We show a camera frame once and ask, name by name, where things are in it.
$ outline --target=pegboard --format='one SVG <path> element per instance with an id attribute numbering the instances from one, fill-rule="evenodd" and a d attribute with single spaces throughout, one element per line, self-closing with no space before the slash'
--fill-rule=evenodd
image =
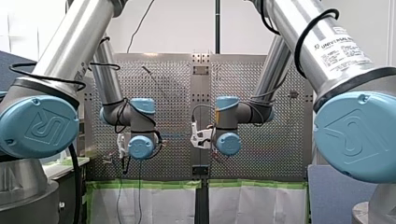
<path id="1" fill-rule="evenodd" d="M 256 89 L 262 71 L 261 56 L 214 55 L 211 59 L 212 105 L 221 95 L 235 95 L 246 101 Z M 290 92 L 298 92 L 297 98 Z M 231 158 L 219 156 L 211 161 L 211 178 L 272 179 L 301 181 L 310 162 L 312 89 L 294 65 L 279 89 L 275 118 L 262 127 L 239 124 L 242 149 Z"/>
<path id="2" fill-rule="evenodd" d="M 246 100 L 255 89 L 264 59 L 264 56 L 210 55 L 210 77 L 207 81 L 210 88 L 202 87 L 204 91 L 201 91 L 201 94 L 210 96 L 210 102 L 206 103 L 214 105 L 220 95 L 237 95 Z M 153 98 L 157 128 L 168 140 L 156 158 L 144 161 L 142 176 L 151 180 L 192 179 L 191 166 L 196 161 L 196 153 L 192 153 L 194 149 L 190 143 L 191 105 L 194 105 L 191 103 L 191 89 L 196 90 L 194 85 L 206 83 L 195 84 L 194 59 L 190 54 L 117 54 L 115 60 L 121 66 L 119 78 L 124 96 Z M 151 75 L 142 66 L 147 67 Z M 87 96 L 91 100 L 86 99 L 85 120 L 86 138 L 89 139 L 86 143 L 92 162 L 87 177 L 90 180 L 120 177 L 117 135 L 114 127 L 99 120 L 99 94 L 94 82 L 89 86 Z M 276 98 L 275 120 L 261 128 L 240 125 L 243 148 L 235 157 L 219 158 L 223 163 L 210 160 L 210 177 L 304 179 L 305 166 L 310 160 L 310 148 L 304 146 L 304 141 L 309 138 L 311 142 L 312 128 L 312 125 L 307 127 L 312 123 L 312 116 L 309 116 L 312 113 L 306 113 L 307 108 L 312 111 L 312 91 L 308 87 L 291 68 Z M 298 97 L 290 99 L 290 91 L 297 91 Z M 130 172 L 125 177 L 138 178 L 138 162 L 131 160 Z"/>
<path id="3" fill-rule="evenodd" d="M 152 180 L 191 179 L 190 54 L 118 54 L 115 55 L 115 61 L 121 67 L 118 74 L 124 97 L 154 99 L 157 129 L 163 139 L 168 141 L 157 157 L 143 161 L 142 176 Z M 92 114 L 92 131 L 86 134 L 92 135 L 94 147 L 90 153 L 92 163 L 87 176 L 91 180 L 120 177 L 117 135 L 114 127 L 105 125 L 99 119 L 102 103 L 94 83 L 90 93 L 92 100 L 86 106 L 89 107 L 86 114 Z M 138 178 L 138 167 L 139 163 L 131 160 L 128 175 L 124 177 Z"/>

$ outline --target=label sticker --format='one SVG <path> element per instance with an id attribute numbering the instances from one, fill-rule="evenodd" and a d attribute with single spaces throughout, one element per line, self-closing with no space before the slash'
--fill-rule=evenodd
<path id="1" fill-rule="evenodd" d="M 372 63 L 349 35 L 326 38 L 313 47 L 324 67 L 331 72 L 341 72 L 360 63 Z"/>
<path id="2" fill-rule="evenodd" d="M 335 26 L 332 29 L 339 35 L 347 35 L 347 30 L 342 27 Z"/>

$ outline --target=light blue joint cap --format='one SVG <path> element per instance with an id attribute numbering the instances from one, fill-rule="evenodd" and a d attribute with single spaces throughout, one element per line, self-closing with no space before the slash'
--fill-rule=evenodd
<path id="1" fill-rule="evenodd" d="M 270 122 L 270 121 L 272 121 L 274 118 L 275 118 L 275 109 L 272 107 L 272 108 L 271 108 L 271 114 L 270 114 L 270 116 L 268 117 L 268 119 L 267 119 L 265 122 Z"/>
<path id="2" fill-rule="evenodd" d="M 100 109 L 100 112 L 99 112 L 99 119 L 100 119 L 103 123 L 110 125 L 110 124 L 107 122 L 107 120 L 105 119 L 105 110 L 104 110 L 103 108 Z"/>
<path id="3" fill-rule="evenodd" d="M 233 156 L 241 149 L 241 138 L 236 133 L 224 133 L 218 138 L 216 146 L 223 155 Z"/>
<path id="4" fill-rule="evenodd" d="M 143 135 L 133 137 L 128 144 L 129 155 L 139 161 L 151 156 L 153 150 L 154 144 L 149 138 Z"/>
<path id="5" fill-rule="evenodd" d="M 155 104 L 151 98 L 134 98 L 131 100 L 131 104 L 142 113 L 155 114 Z"/>
<path id="6" fill-rule="evenodd" d="M 61 98 L 25 98 L 0 115 L 0 150 L 16 158 L 47 158 L 70 146 L 78 124 L 75 108 Z"/>
<path id="7" fill-rule="evenodd" d="M 339 172 L 371 183 L 396 183 L 396 97 L 340 94 L 318 112 L 315 142 Z"/>
<path id="8" fill-rule="evenodd" d="M 216 108 L 218 111 L 227 110 L 239 104 L 237 96 L 220 96 L 216 99 Z"/>

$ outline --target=white wall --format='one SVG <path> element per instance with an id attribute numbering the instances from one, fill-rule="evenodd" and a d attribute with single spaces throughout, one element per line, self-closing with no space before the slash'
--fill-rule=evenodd
<path id="1" fill-rule="evenodd" d="M 323 0 L 341 11 L 340 22 L 377 64 L 394 62 L 396 36 L 389 36 L 389 3 L 393 0 Z M 129 39 L 150 0 L 131 0 L 108 27 L 115 52 L 126 52 Z M 156 0 L 131 52 L 192 53 L 215 50 L 214 0 Z M 221 1 L 221 52 L 266 54 L 273 35 L 262 25 L 249 1 Z M 38 29 L 38 54 L 48 45 L 64 17 L 64 0 L 0 0 L 2 10 L 22 15 Z"/>
<path id="2" fill-rule="evenodd" d="M 389 4 L 394 0 L 323 0 L 340 11 L 340 23 L 377 65 L 388 64 Z"/>
<path id="3" fill-rule="evenodd" d="M 0 28 L 8 30 L 0 34 L 3 46 L 9 41 L 8 51 L 37 60 L 64 17 L 64 0 L 0 0 L 0 6 Z"/>
<path id="4" fill-rule="evenodd" d="M 150 0 L 128 2 L 108 28 L 116 52 L 126 52 Z M 131 52 L 192 53 L 215 51 L 214 0 L 156 0 Z M 248 1 L 227 0 L 221 6 L 221 52 L 266 54 L 273 35 Z"/>

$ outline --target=robotic arm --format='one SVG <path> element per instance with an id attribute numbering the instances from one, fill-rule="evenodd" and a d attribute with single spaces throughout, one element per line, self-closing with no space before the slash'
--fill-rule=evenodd
<path id="1" fill-rule="evenodd" d="M 276 37 L 255 95 L 216 101 L 214 144 L 228 156 L 241 147 L 238 123 L 270 121 L 277 86 L 290 55 L 318 95 L 315 141 L 323 157 L 345 175 L 373 183 L 396 180 L 396 68 L 377 67 L 337 22 L 338 11 L 317 0 L 250 0 L 273 21 Z"/>
<path id="2" fill-rule="evenodd" d="M 124 99 L 105 30 L 121 14 L 124 0 L 80 0 L 68 10 L 29 77 L 15 80 L 0 104 L 0 153 L 45 158 L 66 149 L 78 134 L 77 90 L 92 69 L 103 103 L 101 119 L 131 126 L 129 154 L 149 158 L 161 137 L 154 130 L 152 99 Z"/>

